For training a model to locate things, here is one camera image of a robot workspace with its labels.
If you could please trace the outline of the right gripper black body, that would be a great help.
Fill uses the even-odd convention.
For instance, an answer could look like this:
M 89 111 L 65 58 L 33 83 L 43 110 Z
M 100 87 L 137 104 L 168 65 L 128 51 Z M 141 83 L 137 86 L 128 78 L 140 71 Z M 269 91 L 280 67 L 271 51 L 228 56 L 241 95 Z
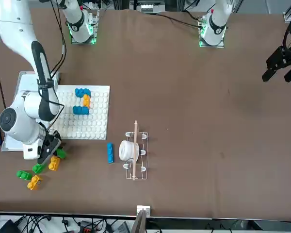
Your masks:
M 46 137 L 45 137 L 46 146 L 60 145 L 61 141 L 62 141 L 61 136 L 57 130 L 46 132 Z

